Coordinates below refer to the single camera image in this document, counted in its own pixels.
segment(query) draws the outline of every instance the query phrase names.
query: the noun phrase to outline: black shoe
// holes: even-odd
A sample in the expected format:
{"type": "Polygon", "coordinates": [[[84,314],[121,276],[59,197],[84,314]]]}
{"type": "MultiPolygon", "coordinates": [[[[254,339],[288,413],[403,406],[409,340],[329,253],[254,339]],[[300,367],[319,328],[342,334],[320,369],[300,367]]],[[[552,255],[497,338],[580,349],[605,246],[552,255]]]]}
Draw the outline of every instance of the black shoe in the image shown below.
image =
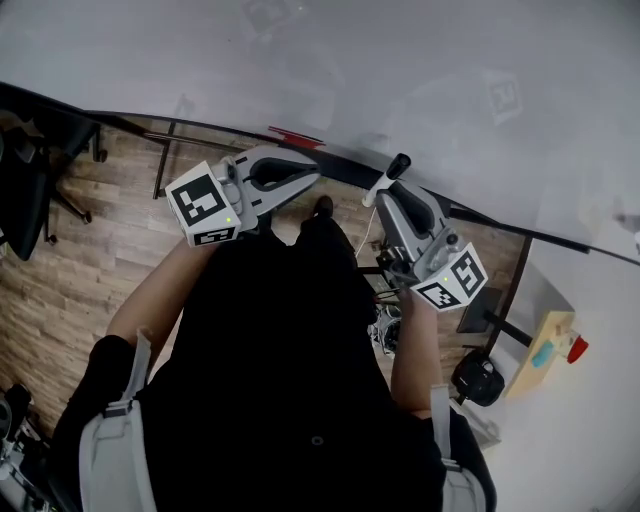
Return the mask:
{"type": "Polygon", "coordinates": [[[329,196],[322,196],[313,207],[313,217],[333,217],[333,199],[329,196]]]}

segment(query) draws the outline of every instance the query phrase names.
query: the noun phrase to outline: blue object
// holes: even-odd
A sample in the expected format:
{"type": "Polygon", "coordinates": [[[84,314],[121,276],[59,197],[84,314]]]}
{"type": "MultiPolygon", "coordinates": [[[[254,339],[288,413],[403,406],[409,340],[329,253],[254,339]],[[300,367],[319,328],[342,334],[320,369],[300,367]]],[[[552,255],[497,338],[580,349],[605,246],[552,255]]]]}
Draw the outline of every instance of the blue object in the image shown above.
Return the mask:
{"type": "Polygon", "coordinates": [[[551,355],[553,354],[553,351],[555,350],[553,343],[551,343],[550,341],[545,341],[544,344],[540,347],[540,350],[538,351],[538,353],[533,356],[533,359],[531,359],[531,364],[535,367],[535,368],[540,368],[541,366],[544,366],[547,361],[549,361],[549,359],[551,359],[551,355]]]}

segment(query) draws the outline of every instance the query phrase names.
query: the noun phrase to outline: black shirt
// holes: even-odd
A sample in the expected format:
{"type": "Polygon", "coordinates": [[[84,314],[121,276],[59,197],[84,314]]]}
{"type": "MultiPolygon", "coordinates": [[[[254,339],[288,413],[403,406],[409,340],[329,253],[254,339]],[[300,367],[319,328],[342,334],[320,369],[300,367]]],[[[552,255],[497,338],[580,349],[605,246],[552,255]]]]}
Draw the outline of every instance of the black shirt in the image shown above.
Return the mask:
{"type": "MultiPolygon", "coordinates": [[[[445,469],[431,420],[395,406],[366,332],[366,287],[332,258],[262,239],[214,254],[171,359],[137,397],[160,512],[223,496],[235,505],[361,501],[374,489],[440,510],[445,469]]],[[[56,428],[52,467],[77,504],[80,434],[120,398],[133,355],[120,338],[99,341],[56,428]]],[[[478,445],[451,415],[452,455],[494,510],[478,445]]]]}

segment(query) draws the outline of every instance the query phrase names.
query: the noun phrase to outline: red object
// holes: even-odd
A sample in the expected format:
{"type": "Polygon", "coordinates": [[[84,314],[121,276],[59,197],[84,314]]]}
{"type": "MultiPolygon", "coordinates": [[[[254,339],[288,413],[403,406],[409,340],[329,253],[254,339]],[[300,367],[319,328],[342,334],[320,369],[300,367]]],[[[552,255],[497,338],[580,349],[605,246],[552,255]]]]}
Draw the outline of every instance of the red object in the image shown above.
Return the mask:
{"type": "Polygon", "coordinates": [[[578,336],[578,339],[573,343],[569,351],[569,355],[567,355],[567,362],[569,364],[575,363],[588,348],[589,344],[582,339],[582,336],[578,336]]]}
{"type": "Polygon", "coordinates": [[[326,145],[320,139],[307,137],[306,135],[302,135],[300,133],[290,132],[289,130],[284,130],[282,128],[276,128],[275,126],[269,126],[269,130],[279,133],[280,135],[284,135],[284,142],[299,146],[301,148],[316,149],[320,146],[326,145]]]}

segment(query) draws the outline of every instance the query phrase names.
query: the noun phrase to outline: fiducial marker cube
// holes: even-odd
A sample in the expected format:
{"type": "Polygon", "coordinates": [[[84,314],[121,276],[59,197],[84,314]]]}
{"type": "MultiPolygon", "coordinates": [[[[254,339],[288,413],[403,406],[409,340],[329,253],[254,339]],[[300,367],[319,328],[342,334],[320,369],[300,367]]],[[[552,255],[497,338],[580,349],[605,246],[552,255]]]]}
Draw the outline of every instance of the fiducial marker cube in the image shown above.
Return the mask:
{"type": "Polygon", "coordinates": [[[184,173],[165,191],[169,206],[191,247],[228,242],[238,237],[240,219],[207,162],[184,173]]]}

